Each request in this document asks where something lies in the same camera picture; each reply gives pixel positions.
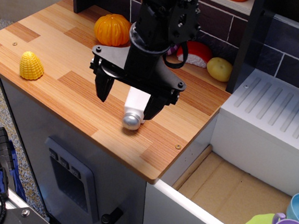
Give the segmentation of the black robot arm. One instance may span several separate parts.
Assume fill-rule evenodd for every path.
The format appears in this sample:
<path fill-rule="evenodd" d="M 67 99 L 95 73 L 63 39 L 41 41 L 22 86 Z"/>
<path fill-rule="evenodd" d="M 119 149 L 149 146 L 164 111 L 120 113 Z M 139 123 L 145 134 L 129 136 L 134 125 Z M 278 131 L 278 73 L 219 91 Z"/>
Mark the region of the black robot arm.
<path fill-rule="evenodd" d="M 187 42 L 200 30 L 199 0 L 142 0 L 139 17 L 130 28 L 130 45 L 93 47 L 90 68 L 98 98 L 104 102 L 118 80 L 150 95 L 144 120 L 154 118 L 166 105 L 176 104 L 186 84 L 171 70 L 184 65 L 166 60 L 169 48 L 180 44 L 188 57 Z"/>

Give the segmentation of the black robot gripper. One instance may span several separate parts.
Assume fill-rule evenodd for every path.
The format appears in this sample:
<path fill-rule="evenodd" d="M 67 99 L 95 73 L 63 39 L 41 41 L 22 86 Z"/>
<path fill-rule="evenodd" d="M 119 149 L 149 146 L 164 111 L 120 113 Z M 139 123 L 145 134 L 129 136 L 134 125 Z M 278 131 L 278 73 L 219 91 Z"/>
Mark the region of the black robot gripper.
<path fill-rule="evenodd" d="M 149 48 L 135 25 L 131 27 L 129 37 L 128 47 L 93 47 L 90 68 L 95 74 L 97 97 L 105 102 L 115 80 L 133 86 L 151 95 L 143 112 L 143 119 L 151 120 L 164 106 L 176 104 L 180 92 L 186 88 L 170 69 L 178 69 L 186 63 L 187 43 L 182 44 L 183 60 L 176 64 L 166 60 L 168 46 L 159 51 Z"/>

